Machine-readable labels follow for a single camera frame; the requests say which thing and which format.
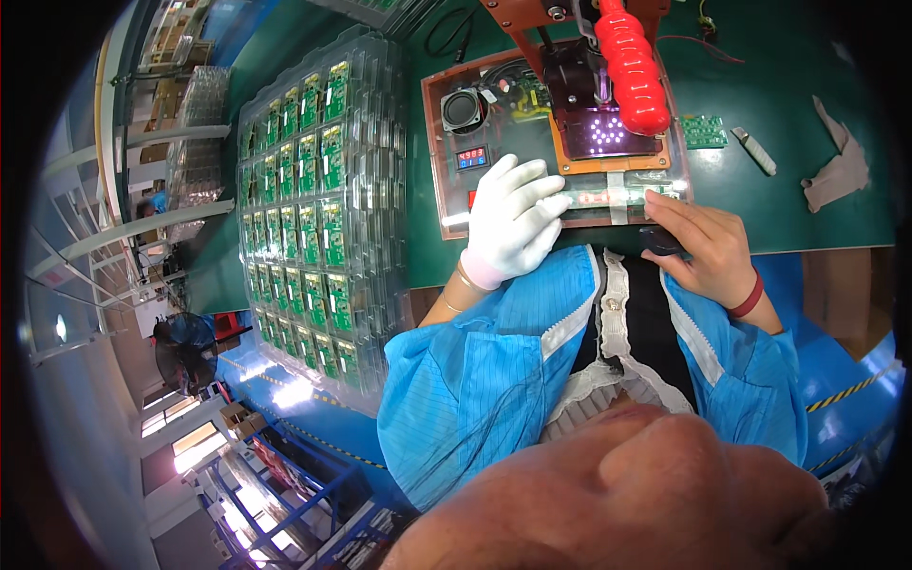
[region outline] red bracelet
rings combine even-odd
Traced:
[[[754,284],[753,291],[751,291],[746,301],[733,309],[729,309],[729,315],[733,318],[744,317],[760,302],[760,297],[763,295],[763,278],[760,277],[760,272],[757,271],[756,267],[753,268],[753,272],[757,274],[757,283]]]

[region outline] digital voltmeter display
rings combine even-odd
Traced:
[[[456,153],[456,172],[490,166],[488,159],[488,145],[460,150]]]

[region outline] screw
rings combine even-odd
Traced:
[[[548,8],[548,15],[555,22],[563,22],[567,18],[567,11],[561,6],[551,6]]]

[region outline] standing fan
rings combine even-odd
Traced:
[[[215,380],[219,359],[212,322],[180,313],[156,324],[153,335],[155,364],[168,388],[182,396],[196,396]]]

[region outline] cloth rag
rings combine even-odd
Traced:
[[[802,179],[804,197],[811,213],[817,213],[826,204],[838,200],[847,194],[867,186],[867,162],[861,145],[849,132],[845,123],[837,123],[835,119],[826,114],[824,104],[816,95],[814,108],[820,119],[830,131],[839,154],[833,157],[817,175],[811,179]]]

